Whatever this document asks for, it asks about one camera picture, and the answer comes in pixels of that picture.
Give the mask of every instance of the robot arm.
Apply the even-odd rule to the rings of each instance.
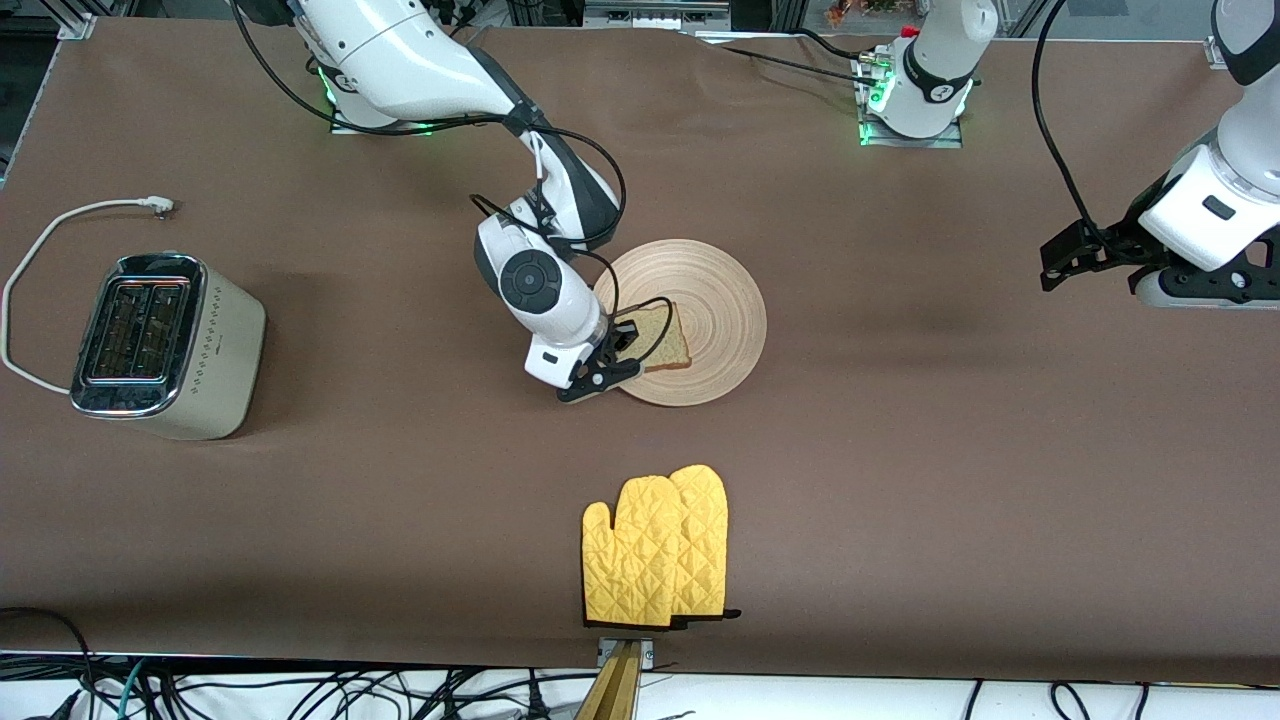
[[[998,26],[991,0],[940,0],[919,36],[876,49],[892,72],[868,110],[905,137],[942,133],[964,111],[973,72]]]
[[[525,369],[575,401],[640,374],[618,366],[628,338],[568,265],[607,242],[621,215],[608,183],[547,123],[486,53],[449,38],[421,0],[294,0],[294,22],[349,122],[394,127],[463,113],[502,115],[534,155],[536,182],[476,231],[489,288],[532,333]]]
[[[1244,97],[1093,237],[1075,223],[1041,249],[1041,282],[1138,265],[1130,290],[1156,306],[1280,309],[1280,0],[1217,0],[1213,32]],[[1267,259],[1247,258],[1261,241]]]

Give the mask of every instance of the white power cord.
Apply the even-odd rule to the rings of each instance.
[[[18,284],[18,279],[22,278],[22,274],[27,272],[27,266],[31,265],[31,261],[36,259],[36,254],[40,252],[41,246],[45,245],[45,241],[49,240],[49,236],[54,234],[54,231],[58,229],[58,225],[65,223],[67,220],[77,215],[83,215],[84,213],[92,213],[95,210],[102,210],[105,208],[120,208],[120,206],[151,208],[157,217],[163,217],[165,213],[173,210],[174,204],[173,200],[169,200],[168,197],[160,197],[159,195],[152,195],[150,197],[134,197],[129,200],[104,200],[101,202],[90,202],[83,208],[77,208],[74,210],[63,213],[61,215],[54,218],[54,222],[49,223],[49,227],[45,228],[45,232],[40,233],[40,237],[36,238],[36,242],[31,243],[31,250],[27,251],[27,255],[22,259],[20,263],[18,263],[18,268],[13,272],[12,275],[9,275],[9,282],[4,283],[4,300],[3,304],[0,304],[0,360],[4,360],[4,364],[14,373],[18,373],[23,378],[36,383],[37,386],[45,389],[51,389],[54,392],[60,392],[63,395],[70,395],[70,389],[55,386],[54,383],[37,378],[36,375],[28,373],[27,370],[23,370],[9,356],[9,304],[10,304],[10,296],[13,295],[13,287]]]

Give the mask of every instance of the oven mitt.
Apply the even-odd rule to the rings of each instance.
[[[684,629],[724,610],[728,501],[705,465],[671,478],[627,480],[609,507],[582,514],[582,598],[588,625]]]
[[[724,564],[728,552],[728,500],[724,483],[707,465],[671,474],[684,506],[672,615],[724,615]]]
[[[582,512],[582,598],[588,624],[671,625],[682,506],[660,475],[622,486],[618,510],[591,503]]]

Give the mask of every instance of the toast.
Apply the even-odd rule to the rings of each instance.
[[[680,327],[680,309],[675,304],[671,307],[671,327],[667,329],[667,334],[663,336],[658,348],[645,359],[644,370],[646,373],[654,370],[682,370],[694,364],[694,359],[689,355],[689,341],[685,340],[685,331]],[[627,320],[635,322],[640,336],[630,347],[618,354],[618,360],[639,357],[649,350],[658,333],[662,332],[662,327],[667,323],[667,306],[659,305],[657,307],[626,310],[617,318],[620,324]]]

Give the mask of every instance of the round wooden tray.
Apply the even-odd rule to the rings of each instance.
[[[676,304],[692,359],[689,368],[645,373],[622,391],[685,407],[710,402],[751,374],[764,350],[764,297],[741,263],[705,242],[659,240],[623,254],[613,269],[622,307],[659,295]],[[595,295],[605,310],[613,309],[608,273],[595,283]]]

